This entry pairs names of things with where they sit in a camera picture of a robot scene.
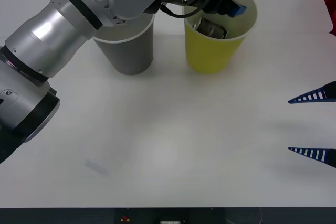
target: white table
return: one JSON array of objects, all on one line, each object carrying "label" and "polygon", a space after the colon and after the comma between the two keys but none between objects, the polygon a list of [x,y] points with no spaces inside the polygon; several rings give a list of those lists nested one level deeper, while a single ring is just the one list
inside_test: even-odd
[{"label": "white table", "polygon": [[155,25],[141,75],[91,40],[50,80],[61,107],[0,166],[0,207],[335,207],[334,168],[287,150],[336,147],[335,104],[287,104],[335,80],[335,38],[258,28],[201,75]]}]

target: blue gripper pad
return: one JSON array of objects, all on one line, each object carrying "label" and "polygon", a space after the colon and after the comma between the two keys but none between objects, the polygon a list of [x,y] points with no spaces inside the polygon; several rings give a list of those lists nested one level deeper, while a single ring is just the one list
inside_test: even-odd
[{"label": "blue gripper pad", "polygon": [[309,149],[300,147],[288,147],[289,150],[302,156],[325,163],[336,168],[336,150],[335,149]]},{"label": "blue gripper pad", "polygon": [[336,81],[289,100],[288,103],[336,102]]}]

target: plastic cup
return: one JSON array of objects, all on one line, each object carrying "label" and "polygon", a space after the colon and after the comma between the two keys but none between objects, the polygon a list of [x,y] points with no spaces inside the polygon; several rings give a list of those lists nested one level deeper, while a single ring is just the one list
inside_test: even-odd
[{"label": "plastic cup", "polygon": [[153,61],[153,30],[154,15],[142,14],[128,24],[101,27],[93,39],[118,72],[134,75]]},{"label": "plastic cup", "polygon": [[[230,18],[228,15],[206,14],[199,12],[184,19],[185,51],[188,64],[200,73],[218,73],[229,63],[237,48],[257,24],[258,10],[254,0],[235,0],[247,7],[241,16]],[[184,14],[193,11],[190,6],[182,7]],[[193,24],[204,17],[223,26],[228,35],[226,39],[207,37],[193,28]]]}]

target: yellow cup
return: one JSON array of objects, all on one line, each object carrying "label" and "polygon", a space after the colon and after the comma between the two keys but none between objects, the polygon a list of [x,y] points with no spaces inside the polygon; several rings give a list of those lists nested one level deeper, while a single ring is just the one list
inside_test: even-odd
[{"label": "yellow cup", "polygon": [[[188,64],[200,73],[218,73],[225,68],[231,57],[245,37],[256,26],[258,19],[257,5],[254,0],[235,0],[247,7],[245,13],[235,18],[228,15],[206,14],[199,12],[184,19],[185,51]],[[195,8],[183,6],[184,14]],[[226,39],[207,37],[193,28],[193,24],[204,17],[209,21],[223,26],[228,35]]]}]

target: black cable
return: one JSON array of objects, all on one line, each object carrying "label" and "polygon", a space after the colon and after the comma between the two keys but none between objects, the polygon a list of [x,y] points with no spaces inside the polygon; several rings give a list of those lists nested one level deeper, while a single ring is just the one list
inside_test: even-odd
[{"label": "black cable", "polygon": [[165,5],[161,5],[160,6],[160,10],[163,11],[164,13],[167,13],[169,16],[172,16],[174,18],[188,18],[191,17],[193,15],[195,15],[196,13],[200,12],[205,6],[207,6],[207,4],[210,2],[210,0],[205,0],[203,2],[203,4],[197,8],[196,10],[192,11],[191,13],[187,13],[187,14],[183,14],[183,15],[179,15],[179,14],[175,14],[173,13],[171,10],[168,9],[168,7],[166,7]]}]

